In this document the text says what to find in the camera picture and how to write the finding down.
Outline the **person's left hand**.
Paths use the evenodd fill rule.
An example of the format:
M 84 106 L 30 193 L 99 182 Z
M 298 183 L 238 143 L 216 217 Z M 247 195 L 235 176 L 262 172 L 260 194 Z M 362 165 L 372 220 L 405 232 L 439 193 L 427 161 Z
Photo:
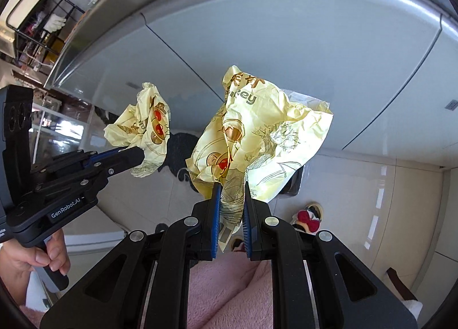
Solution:
M 18 306 L 25 305 L 30 273 L 35 267 L 48 266 L 63 276 L 71 267 L 62 229 L 53 233 L 46 251 L 37 247 L 24 248 L 12 239 L 2 244 L 0 255 L 1 280 Z

